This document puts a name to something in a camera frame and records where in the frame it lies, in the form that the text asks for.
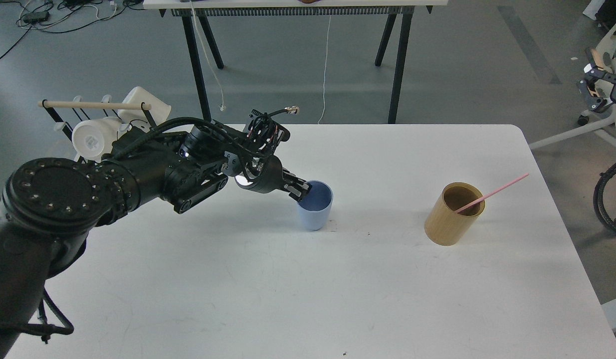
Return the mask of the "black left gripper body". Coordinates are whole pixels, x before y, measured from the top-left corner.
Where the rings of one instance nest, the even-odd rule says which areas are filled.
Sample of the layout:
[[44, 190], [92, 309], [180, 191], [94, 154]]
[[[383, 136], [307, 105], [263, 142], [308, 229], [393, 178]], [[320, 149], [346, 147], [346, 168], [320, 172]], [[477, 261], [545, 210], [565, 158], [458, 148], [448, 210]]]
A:
[[238, 187], [257, 193], [270, 193], [273, 190], [288, 192], [290, 172], [283, 167], [277, 156], [270, 156], [263, 166], [263, 170], [256, 178], [249, 181], [243, 175], [237, 175], [234, 179]]

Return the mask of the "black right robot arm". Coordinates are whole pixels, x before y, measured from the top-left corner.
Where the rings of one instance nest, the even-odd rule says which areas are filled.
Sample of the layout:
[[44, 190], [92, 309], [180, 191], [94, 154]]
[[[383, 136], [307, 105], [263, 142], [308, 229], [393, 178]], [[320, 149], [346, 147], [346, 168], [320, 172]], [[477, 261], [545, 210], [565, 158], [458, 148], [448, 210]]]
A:
[[[606, 116], [601, 121], [585, 125], [605, 140], [616, 142], [614, 136], [604, 131], [604, 127], [611, 124], [616, 128], [616, 74], [612, 73], [611, 69], [591, 61], [585, 68], [585, 77], [579, 83], [579, 90], [592, 113]], [[602, 225], [616, 235], [616, 217], [611, 217], [605, 207], [605, 198], [608, 197], [605, 190], [615, 176], [616, 162], [609, 166], [608, 170], [600, 173], [600, 179], [593, 193], [593, 207]]]

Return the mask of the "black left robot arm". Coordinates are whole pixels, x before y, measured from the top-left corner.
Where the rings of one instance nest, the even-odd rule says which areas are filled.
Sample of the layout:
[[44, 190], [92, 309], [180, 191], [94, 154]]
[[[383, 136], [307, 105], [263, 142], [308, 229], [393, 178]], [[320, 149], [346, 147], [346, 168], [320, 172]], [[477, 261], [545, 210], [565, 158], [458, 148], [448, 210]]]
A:
[[0, 202], [0, 359], [20, 334], [47, 341], [73, 332], [45, 281], [77, 261], [91, 229], [155, 198], [182, 214], [230, 177], [245, 190], [282, 190], [303, 200], [311, 185], [274, 154], [290, 133], [273, 116], [297, 111], [254, 111], [242, 131], [209, 119], [173, 118], [147, 132], [131, 130], [100, 162], [41, 158], [14, 171]]

